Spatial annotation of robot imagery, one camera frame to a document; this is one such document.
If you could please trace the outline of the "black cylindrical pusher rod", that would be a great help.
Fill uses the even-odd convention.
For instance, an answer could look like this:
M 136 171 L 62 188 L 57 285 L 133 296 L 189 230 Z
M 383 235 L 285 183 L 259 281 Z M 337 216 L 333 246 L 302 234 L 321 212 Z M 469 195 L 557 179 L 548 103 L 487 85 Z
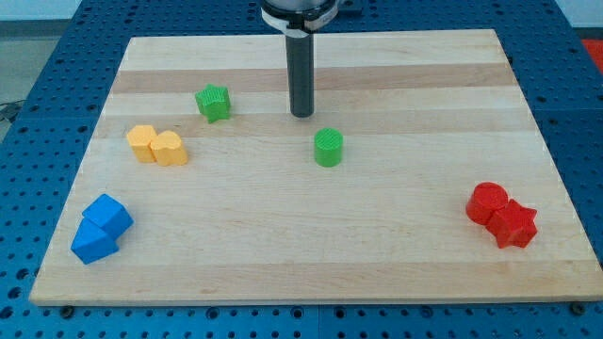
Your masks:
M 285 38 L 289 108 L 296 118 L 309 118 L 314 109 L 314 37 L 305 33 Z

